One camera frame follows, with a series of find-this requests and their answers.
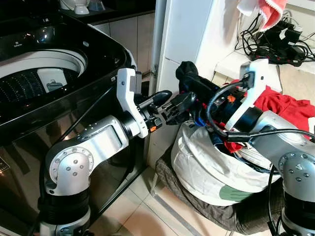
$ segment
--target black washing machine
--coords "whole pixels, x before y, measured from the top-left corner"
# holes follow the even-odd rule
[[[115,84],[119,68],[133,65],[119,43],[59,13],[58,1],[2,0],[0,29],[0,233],[26,235],[38,214],[39,166],[48,149]],[[121,113],[112,90],[66,139]],[[143,165],[143,143],[135,139],[96,168],[91,223],[128,183],[126,174],[132,179]]]

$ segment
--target washing machine drum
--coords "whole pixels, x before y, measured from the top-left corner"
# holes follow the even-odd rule
[[[87,60],[63,49],[28,52],[0,62],[0,102],[25,102],[64,89],[85,71]]]

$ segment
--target cabinet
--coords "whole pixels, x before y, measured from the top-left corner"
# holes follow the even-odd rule
[[[154,13],[94,25],[129,49],[143,74],[150,71]]]

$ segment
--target tiled floor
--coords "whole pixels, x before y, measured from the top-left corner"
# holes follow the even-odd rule
[[[96,236],[241,236],[196,213],[161,184],[157,185],[157,197],[151,196],[153,176],[154,170],[147,168],[90,230]]]

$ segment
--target gray cloth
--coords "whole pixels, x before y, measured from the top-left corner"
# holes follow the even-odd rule
[[[181,185],[171,166],[171,150],[172,147],[157,161],[156,173],[163,184],[181,201],[228,231],[251,235],[268,229],[266,189],[232,206],[214,206],[205,203]],[[275,221],[279,218],[283,207],[282,179],[279,179],[272,184],[271,212]]]

